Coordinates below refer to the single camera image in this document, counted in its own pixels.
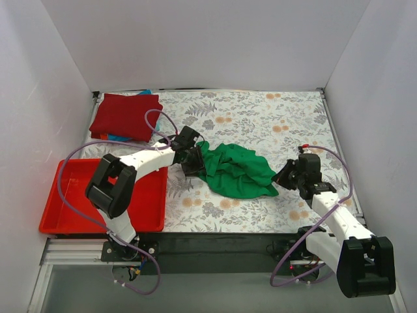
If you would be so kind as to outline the green t shirt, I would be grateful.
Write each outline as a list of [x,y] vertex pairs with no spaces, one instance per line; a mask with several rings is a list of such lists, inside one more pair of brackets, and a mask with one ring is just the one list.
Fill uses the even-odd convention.
[[199,174],[211,191],[238,200],[261,196],[276,197],[272,185],[275,172],[265,157],[237,144],[221,143],[211,150],[208,142],[199,142],[205,173]]

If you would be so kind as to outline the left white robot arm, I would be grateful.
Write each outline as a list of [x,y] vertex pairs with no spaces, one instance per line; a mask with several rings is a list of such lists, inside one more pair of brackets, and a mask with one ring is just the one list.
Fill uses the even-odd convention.
[[161,168],[180,164],[186,176],[205,174],[200,137],[185,126],[179,134],[162,138],[152,146],[130,155],[104,155],[94,172],[85,195],[104,219],[112,249],[123,260],[137,258],[139,244],[131,223],[128,206],[134,185],[144,176]]

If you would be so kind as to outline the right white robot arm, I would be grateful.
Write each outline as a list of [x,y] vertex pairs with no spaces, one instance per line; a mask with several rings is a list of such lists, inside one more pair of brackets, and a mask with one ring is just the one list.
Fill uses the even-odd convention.
[[344,206],[335,188],[322,180],[318,155],[300,153],[289,159],[274,182],[296,190],[320,220],[301,233],[277,264],[280,268],[293,252],[302,258],[317,256],[336,274],[348,298],[392,295],[396,291],[394,247],[389,238],[377,237]]

